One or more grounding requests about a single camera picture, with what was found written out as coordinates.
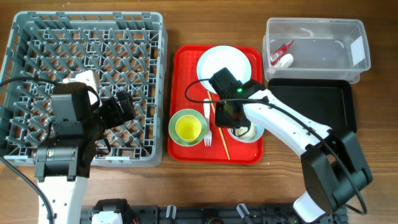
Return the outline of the small light blue bowl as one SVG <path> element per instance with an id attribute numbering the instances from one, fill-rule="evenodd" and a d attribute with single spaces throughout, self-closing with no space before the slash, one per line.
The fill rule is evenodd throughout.
<path id="1" fill-rule="evenodd" d="M 229 135 L 243 143 L 252 143 L 259 140 L 264 134 L 264 128 L 255 123 L 251 123 L 250 127 L 229 128 Z"/>

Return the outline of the yellow plastic cup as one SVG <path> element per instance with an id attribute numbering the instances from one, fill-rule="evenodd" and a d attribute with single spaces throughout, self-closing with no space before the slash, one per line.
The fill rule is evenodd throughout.
<path id="1" fill-rule="evenodd" d="M 177 120 L 175 130 L 184 142 L 193 142 L 201 133 L 201 122 L 195 116 L 184 115 Z"/>

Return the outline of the red snack wrapper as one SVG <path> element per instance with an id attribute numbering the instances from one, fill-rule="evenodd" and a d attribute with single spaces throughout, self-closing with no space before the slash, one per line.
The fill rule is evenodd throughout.
<path id="1" fill-rule="evenodd" d="M 271 65 L 275 65 L 281 57 L 288 51 L 290 46 L 293 44 L 293 40 L 286 44 L 282 44 L 277 50 L 271 52 Z"/>

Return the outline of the white paper napkin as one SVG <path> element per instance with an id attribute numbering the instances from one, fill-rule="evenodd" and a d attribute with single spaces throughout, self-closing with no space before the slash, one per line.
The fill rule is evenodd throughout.
<path id="1" fill-rule="evenodd" d="M 279 61 L 274 65 L 276 68 L 287 68 L 294 62 L 294 57 L 292 54 L 285 54 Z"/>

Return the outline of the rice and food scraps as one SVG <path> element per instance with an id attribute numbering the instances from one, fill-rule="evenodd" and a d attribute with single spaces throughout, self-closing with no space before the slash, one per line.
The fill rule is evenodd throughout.
<path id="1" fill-rule="evenodd" d="M 240 139 L 251 139 L 257 133 L 257 128 L 255 124 L 251 124 L 250 127 L 240 127 L 233 130 L 233 134 Z"/>

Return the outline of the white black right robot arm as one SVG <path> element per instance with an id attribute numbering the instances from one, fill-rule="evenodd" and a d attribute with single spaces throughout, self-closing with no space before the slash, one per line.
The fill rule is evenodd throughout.
<path id="1" fill-rule="evenodd" d="M 305 222 L 348 207 L 356 197 L 367 214 L 360 191 L 369 185 L 372 174 L 355 133 L 333 130 L 296 112 L 264 85 L 235 78 L 211 78 L 219 96 L 216 125 L 237 128 L 254 123 L 279 138 L 301 160 L 305 192 L 293 203 L 295 213 Z"/>

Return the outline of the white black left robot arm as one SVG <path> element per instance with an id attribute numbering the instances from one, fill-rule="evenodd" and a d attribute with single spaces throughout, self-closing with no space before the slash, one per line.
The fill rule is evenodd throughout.
<path id="1" fill-rule="evenodd" d="M 38 146 L 35 177 L 43 197 L 39 200 L 39 223 L 79 223 L 86 193 L 90 165 L 102 154 L 96 142 L 107 129 L 136 117 L 132 96 L 117 92 L 105 101 L 92 104 L 94 89 L 84 83 L 54 86 L 50 97 L 54 119 L 47 136 Z"/>

